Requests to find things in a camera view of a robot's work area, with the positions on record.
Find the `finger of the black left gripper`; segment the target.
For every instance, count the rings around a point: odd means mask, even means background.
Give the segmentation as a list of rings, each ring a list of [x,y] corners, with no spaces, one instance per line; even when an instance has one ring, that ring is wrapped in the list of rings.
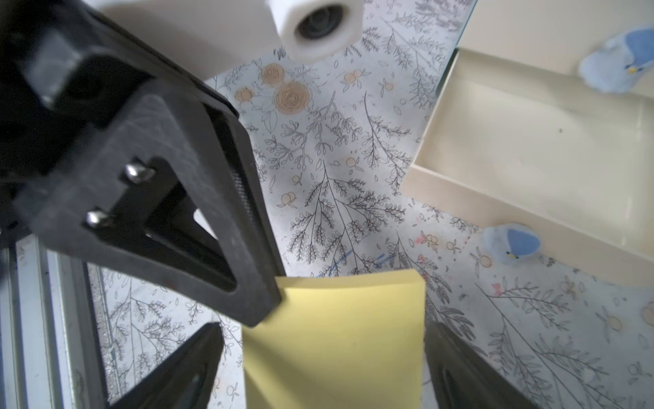
[[[248,327],[281,301],[236,108],[80,1],[1,4],[1,245],[29,234]]]

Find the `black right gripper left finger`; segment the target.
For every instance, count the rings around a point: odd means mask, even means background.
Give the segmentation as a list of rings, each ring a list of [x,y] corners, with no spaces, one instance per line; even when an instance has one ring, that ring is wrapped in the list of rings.
[[[203,325],[112,407],[206,408],[223,348],[221,325]]]

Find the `light blue drawer cabinet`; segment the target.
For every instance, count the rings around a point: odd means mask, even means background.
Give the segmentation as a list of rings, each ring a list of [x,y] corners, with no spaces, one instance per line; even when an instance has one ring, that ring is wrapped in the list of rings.
[[[478,1],[402,193],[651,286],[652,37],[650,1]]]

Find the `large yellow sticky note pad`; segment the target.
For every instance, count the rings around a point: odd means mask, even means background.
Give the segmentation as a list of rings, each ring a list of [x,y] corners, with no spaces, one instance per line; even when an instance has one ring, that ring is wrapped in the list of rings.
[[[417,271],[277,283],[281,304],[242,331],[247,407],[420,407],[426,283]]]

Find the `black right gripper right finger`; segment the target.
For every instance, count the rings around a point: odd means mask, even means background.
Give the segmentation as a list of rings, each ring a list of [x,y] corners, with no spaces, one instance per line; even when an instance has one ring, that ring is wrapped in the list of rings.
[[[442,323],[427,328],[424,352],[440,408],[536,406]]]

